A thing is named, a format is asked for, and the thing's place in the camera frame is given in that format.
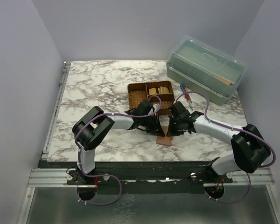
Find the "aluminium extrusion frame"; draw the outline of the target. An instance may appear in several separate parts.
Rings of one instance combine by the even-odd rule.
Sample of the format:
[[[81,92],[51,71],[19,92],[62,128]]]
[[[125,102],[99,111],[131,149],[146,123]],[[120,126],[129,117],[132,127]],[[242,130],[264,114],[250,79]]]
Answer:
[[[96,150],[97,174],[82,181],[76,175],[78,149],[73,125],[98,105],[128,110],[132,83],[167,80],[164,61],[83,61],[66,63],[51,132],[43,157],[28,180],[29,206],[19,222],[29,224],[280,224],[273,174],[230,172],[224,195],[216,202],[205,194],[213,187],[201,178],[206,164],[231,152],[228,145],[202,134],[158,146],[155,136],[139,130],[110,131]]]

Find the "blue red handled screwdriver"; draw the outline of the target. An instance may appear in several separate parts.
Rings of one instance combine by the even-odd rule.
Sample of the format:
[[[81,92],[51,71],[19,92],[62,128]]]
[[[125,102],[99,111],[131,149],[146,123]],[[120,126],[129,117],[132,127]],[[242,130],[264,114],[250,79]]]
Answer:
[[[186,101],[187,101],[187,103],[188,103],[188,105],[189,105],[189,107],[190,107],[190,109],[192,110],[193,109],[193,107],[192,107],[192,100],[191,100],[191,98],[190,98],[190,96],[189,96],[189,94],[188,94],[188,89],[187,89],[187,87],[185,86],[185,85],[183,85],[183,84],[180,84],[180,88],[181,88],[181,90],[182,90],[182,93],[183,93],[183,95],[184,95],[184,97],[185,97],[185,99],[186,99]]]

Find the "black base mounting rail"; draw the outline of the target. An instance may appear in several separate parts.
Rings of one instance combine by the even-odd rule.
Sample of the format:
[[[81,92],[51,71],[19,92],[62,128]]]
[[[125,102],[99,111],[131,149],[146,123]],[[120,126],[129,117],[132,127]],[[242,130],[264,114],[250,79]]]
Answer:
[[[204,185],[212,187],[231,183],[224,176],[207,173],[207,161],[174,161],[174,162],[97,162],[91,175],[110,174],[82,180],[77,176],[77,165],[74,162],[40,161],[40,174],[49,179],[63,177],[61,185],[78,187],[86,192],[99,190],[101,194],[117,194],[119,183],[124,194],[161,194],[161,193],[204,193]]]

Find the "gold vip card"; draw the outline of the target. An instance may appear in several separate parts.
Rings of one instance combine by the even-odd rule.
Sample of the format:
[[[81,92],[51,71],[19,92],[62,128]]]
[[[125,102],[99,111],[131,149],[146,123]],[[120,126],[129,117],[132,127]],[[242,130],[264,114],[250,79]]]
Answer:
[[[167,87],[160,86],[157,88],[159,94],[169,94],[170,91]]]
[[[154,87],[154,88],[150,88],[150,89],[148,89],[148,94],[150,95],[150,96],[152,96],[152,95],[157,95],[158,94],[158,91],[157,91],[157,89]]]

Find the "clear lidded green toolbox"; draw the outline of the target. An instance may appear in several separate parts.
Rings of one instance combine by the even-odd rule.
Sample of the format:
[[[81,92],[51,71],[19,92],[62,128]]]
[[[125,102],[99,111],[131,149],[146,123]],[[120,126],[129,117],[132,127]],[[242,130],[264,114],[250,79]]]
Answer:
[[[222,106],[235,94],[247,65],[193,37],[185,36],[170,52],[167,76]]]

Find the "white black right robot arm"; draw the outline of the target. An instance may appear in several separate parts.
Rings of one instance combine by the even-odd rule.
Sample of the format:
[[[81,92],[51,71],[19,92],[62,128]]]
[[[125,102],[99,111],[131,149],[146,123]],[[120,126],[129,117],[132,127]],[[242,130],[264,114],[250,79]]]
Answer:
[[[247,126],[232,127],[218,121],[206,119],[202,112],[190,113],[181,102],[169,107],[168,136],[188,133],[201,133],[214,137],[232,148],[232,154],[211,161],[205,171],[206,179],[215,183],[228,172],[244,171],[252,174],[271,155],[258,129]]]

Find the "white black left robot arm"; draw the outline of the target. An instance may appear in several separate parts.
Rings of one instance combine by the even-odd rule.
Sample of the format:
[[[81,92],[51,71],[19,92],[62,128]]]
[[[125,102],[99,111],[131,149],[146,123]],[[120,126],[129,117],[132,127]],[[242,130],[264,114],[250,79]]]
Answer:
[[[95,175],[95,149],[100,145],[106,135],[112,129],[134,130],[138,129],[151,135],[164,137],[158,111],[162,102],[155,96],[159,103],[156,106],[149,100],[143,100],[140,104],[124,113],[104,112],[95,106],[88,111],[72,128],[75,144],[78,146],[77,176],[83,184],[90,184],[94,178],[108,176],[117,179],[110,174]]]

